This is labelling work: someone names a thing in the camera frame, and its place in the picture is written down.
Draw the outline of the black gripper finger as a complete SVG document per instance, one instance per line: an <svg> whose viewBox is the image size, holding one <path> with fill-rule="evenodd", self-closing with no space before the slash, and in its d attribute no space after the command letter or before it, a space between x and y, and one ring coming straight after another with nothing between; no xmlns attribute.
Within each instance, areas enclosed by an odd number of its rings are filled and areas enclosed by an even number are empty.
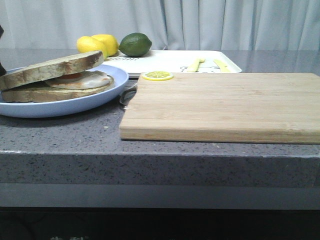
<svg viewBox="0 0 320 240"><path fill-rule="evenodd" d="M2 38L4 34L4 29L0 25L0 39ZM3 76L7 73L6 69L3 67L2 63L0 62L0 76Z"/></svg>

